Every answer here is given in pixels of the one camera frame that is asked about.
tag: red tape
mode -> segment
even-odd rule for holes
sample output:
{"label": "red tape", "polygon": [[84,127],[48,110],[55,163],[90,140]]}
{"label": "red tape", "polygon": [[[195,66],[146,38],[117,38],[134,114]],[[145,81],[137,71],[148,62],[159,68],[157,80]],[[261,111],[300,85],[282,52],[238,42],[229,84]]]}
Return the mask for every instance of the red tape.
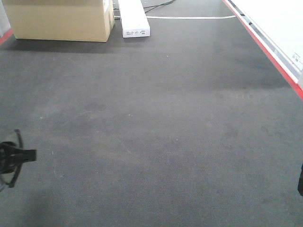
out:
{"label": "red tape", "polygon": [[12,34],[13,34],[12,30],[9,30],[7,33],[5,33],[4,36],[0,38],[0,46],[4,44],[4,42],[7,41],[12,36]]}

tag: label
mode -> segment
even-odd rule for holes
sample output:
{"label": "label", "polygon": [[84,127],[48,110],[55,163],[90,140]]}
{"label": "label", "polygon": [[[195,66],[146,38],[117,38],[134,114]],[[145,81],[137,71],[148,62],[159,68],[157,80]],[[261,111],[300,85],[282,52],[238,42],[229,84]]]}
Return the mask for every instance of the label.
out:
{"label": "label", "polygon": [[293,59],[294,64],[302,71],[303,70],[303,61],[302,61],[302,58],[300,57],[300,55],[298,55],[297,53],[294,53],[292,59]]}
{"label": "label", "polygon": [[107,11],[109,7],[109,0],[103,0],[103,8],[104,8],[104,12]]}
{"label": "label", "polygon": [[142,31],[127,31],[126,35],[145,35],[145,30]]}

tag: cardboard box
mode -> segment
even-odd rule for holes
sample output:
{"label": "cardboard box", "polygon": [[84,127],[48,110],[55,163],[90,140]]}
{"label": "cardboard box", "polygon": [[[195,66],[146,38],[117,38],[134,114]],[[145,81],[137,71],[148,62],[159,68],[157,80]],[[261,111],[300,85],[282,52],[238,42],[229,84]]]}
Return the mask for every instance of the cardboard box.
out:
{"label": "cardboard box", "polygon": [[112,0],[2,0],[17,39],[106,42]]}

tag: black cable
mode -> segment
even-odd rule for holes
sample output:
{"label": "black cable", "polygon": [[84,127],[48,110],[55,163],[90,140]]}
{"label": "black cable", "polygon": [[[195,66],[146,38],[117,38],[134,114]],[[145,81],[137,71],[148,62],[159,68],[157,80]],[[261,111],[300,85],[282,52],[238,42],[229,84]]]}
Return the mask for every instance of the black cable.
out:
{"label": "black cable", "polygon": [[149,11],[152,11],[153,9],[157,8],[157,7],[160,7],[160,6],[167,6],[171,3],[173,3],[175,0],[171,0],[171,1],[168,1],[168,2],[164,2],[160,5],[154,5],[154,6],[146,6],[146,7],[143,7],[144,9],[148,9],[148,8],[151,8],[149,9],[148,11],[146,11],[145,13],[149,12]]}
{"label": "black cable", "polygon": [[299,191],[300,195],[303,196],[303,165],[301,167],[301,175],[300,175],[299,183],[298,183],[298,191]]}

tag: gray carpet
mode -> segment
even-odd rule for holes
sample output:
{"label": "gray carpet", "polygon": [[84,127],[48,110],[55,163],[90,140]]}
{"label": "gray carpet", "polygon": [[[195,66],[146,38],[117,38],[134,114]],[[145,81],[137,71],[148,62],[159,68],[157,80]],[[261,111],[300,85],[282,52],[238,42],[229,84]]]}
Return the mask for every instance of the gray carpet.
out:
{"label": "gray carpet", "polygon": [[[178,0],[149,15],[232,13]],[[0,47],[0,139],[19,128],[38,150],[0,193],[0,226],[303,226],[300,98],[236,18],[149,23],[146,38],[116,21],[104,44]]]}

